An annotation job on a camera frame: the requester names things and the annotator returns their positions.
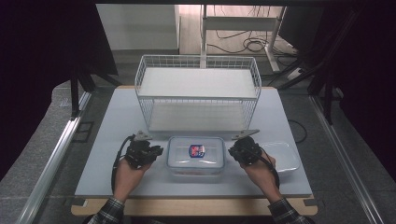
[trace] clear plastic container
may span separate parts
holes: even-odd
[[[171,137],[166,164],[173,175],[221,175],[224,148],[218,137]]]
[[[293,146],[286,142],[268,142],[260,144],[268,155],[276,159],[279,176],[290,175],[300,167],[300,159]]]

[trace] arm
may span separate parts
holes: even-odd
[[[132,168],[125,159],[120,160],[116,173],[116,182],[113,197],[107,200],[101,210],[92,217],[90,224],[96,223],[120,223],[123,217],[123,209],[129,194],[139,185],[143,174],[151,164],[138,169]]]
[[[276,164],[276,160],[264,152],[262,153],[262,157],[270,161],[273,165]],[[264,162],[256,161],[249,166],[241,164],[241,167],[245,170],[250,180],[257,185],[267,197],[270,202],[268,208],[276,224],[315,223],[310,218],[300,216],[289,202],[282,197],[282,194],[276,186],[274,175]]]

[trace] wire basket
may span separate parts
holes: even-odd
[[[262,81],[254,58],[144,55],[135,90],[149,132],[248,129]]]

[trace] colorful label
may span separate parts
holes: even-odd
[[[190,145],[191,158],[203,158],[205,155],[205,147],[203,145]]]

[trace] hand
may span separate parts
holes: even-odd
[[[275,167],[275,158],[267,157],[264,152],[262,152],[262,157],[270,161]],[[276,186],[275,177],[264,162],[256,161],[251,165],[240,163],[240,166],[245,170],[250,180],[260,188],[270,203],[275,203],[282,199],[282,195]]]
[[[129,194],[140,183],[143,174],[149,169],[151,164],[146,164],[138,169],[131,167],[127,160],[122,159],[116,173],[114,188],[114,198],[125,203]]]

